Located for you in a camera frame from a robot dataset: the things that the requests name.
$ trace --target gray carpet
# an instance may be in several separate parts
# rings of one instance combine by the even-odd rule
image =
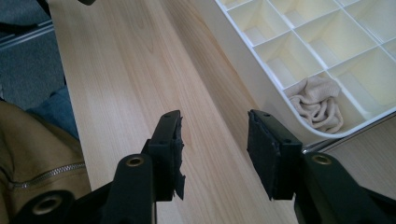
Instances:
[[[0,0],[0,21],[31,24],[50,18],[35,0]],[[27,109],[64,85],[64,72],[53,31],[0,49],[0,91],[6,101]]]

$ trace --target zipper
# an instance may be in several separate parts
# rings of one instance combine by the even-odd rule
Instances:
[[[44,180],[47,180],[53,176],[63,174],[66,172],[78,170],[78,169],[83,169],[85,168],[85,162],[80,162],[80,163],[74,163],[66,166],[61,166],[58,168],[55,168],[53,170],[47,171],[44,174],[38,175],[35,178],[25,181],[25,182],[9,182],[9,188],[10,189],[28,189],[36,184],[39,184],[43,182]]]

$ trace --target white divider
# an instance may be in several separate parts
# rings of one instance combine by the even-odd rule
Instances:
[[[395,0],[193,0],[259,109],[307,147],[345,137],[396,111]],[[335,79],[345,124],[310,128],[283,90]]]

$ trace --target blue denim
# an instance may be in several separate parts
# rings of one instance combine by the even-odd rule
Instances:
[[[49,99],[38,107],[28,109],[26,112],[38,115],[46,122],[65,130],[79,140],[69,90],[66,86],[53,92]]]

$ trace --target light wood surface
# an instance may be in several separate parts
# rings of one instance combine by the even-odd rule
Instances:
[[[396,200],[396,115],[341,141],[326,153],[334,156],[359,185]]]
[[[256,108],[188,0],[49,0],[93,189],[181,110],[185,200],[159,223],[296,223],[269,202],[246,152]]]

